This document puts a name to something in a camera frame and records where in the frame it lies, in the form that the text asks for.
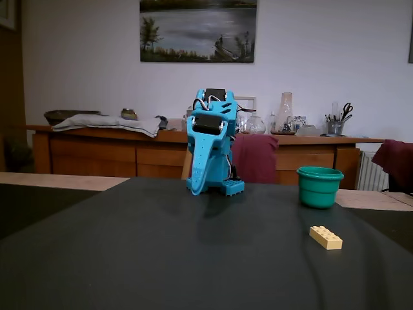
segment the green bucket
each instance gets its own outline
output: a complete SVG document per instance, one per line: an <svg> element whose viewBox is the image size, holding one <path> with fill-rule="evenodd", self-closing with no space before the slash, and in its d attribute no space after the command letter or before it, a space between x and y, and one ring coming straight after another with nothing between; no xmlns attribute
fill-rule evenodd
<svg viewBox="0 0 413 310"><path fill-rule="evenodd" d="M330 208L336 202L341 171L324 167L301 167L299 175L299 199L301 203L318 209Z"/></svg>

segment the cable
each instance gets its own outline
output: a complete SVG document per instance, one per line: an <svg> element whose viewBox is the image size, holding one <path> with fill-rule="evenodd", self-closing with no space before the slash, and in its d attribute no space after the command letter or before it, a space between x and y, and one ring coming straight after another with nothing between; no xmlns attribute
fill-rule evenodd
<svg viewBox="0 0 413 310"><path fill-rule="evenodd" d="M216 98L214 95L210 95L210 96L208 97L208 105L205 105L205 102L204 102L202 99L195 98L194 103L192 104L192 110L195 110L195 104L196 104L197 102L199 102L199 103L201 104L201 106L202 106L202 109L204 109L204 110L206 110L206 111L209 111L209 106L210 106L210 104L211 104L211 98L214 98L215 100L220 101L220 100L219 100L218 98Z"/></svg>
<svg viewBox="0 0 413 310"><path fill-rule="evenodd" d="M230 173L229 173L228 177L226 179L224 179L224 181L228 181L231 178L231 174L232 174L231 162L230 162L230 156L226 155L225 157L227 158L227 163L228 163L228 166L230 168L230 171L229 171Z"/></svg>
<svg viewBox="0 0 413 310"><path fill-rule="evenodd" d="M211 103L211 97L212 98L214 98L216 101L220 101L218 98L216 98L214 95L209 95L209 97L208 97L208 107L209 107L209 104Z"/></svg>
<svg viewBox="0 0 413 310"><path fill-rule="evenodd" d="M202 99L195 98L194 103L192 104L192 110L195 110L195 104L199 102L202 106L202 109L209 111L209 104L208 106L205 105L205 102Z"/></svg>
<svg viewBox="0 0 413 310"><path fill-rule="evenodd" d="M257 112L257 110L256 109L254 109L254 108L243 108L241 105L239 105L238 104L238 107L239 107L239 109L237 109L237 112L239 112L239 111L242 111L242 112L250 112L250 113L253 113L253 112Z"/></svg>

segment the beige lego brick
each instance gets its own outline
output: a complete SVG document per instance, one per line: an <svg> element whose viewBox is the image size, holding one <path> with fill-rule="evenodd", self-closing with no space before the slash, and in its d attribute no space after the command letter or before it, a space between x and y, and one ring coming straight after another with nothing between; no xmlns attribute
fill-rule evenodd
<svg viewBox="0 0 413 310"><path fill-rule="evenodd" d="M342 239L324 226L311 226L310 236L327 250L340 250L343 245Z"/></svg>

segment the blue 3d-printed robot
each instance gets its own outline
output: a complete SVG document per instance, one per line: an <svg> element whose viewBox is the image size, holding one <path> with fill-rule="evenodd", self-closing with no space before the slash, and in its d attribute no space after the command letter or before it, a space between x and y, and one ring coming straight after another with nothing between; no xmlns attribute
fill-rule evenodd
<svg viewBox="0 0 413 310"><path fill-rule="evenodd" d="M209 187L217 187L227 196L244 191L244 182L231 165L238 110L234 94L225 89L198 90L193 108L186 124L188 149L193 154L186 186L194 195Z"/></svg>

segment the white radiator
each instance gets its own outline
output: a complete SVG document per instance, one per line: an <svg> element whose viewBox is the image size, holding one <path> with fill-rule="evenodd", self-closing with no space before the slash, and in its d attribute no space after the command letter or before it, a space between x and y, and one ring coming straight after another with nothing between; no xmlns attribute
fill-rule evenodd
<svg viewBox="0 0 413 310"><path fill-rule="evenodd" d="M374 152L361 152L359 191L381 191L388 188L388 174L372 163Z"/></svg>

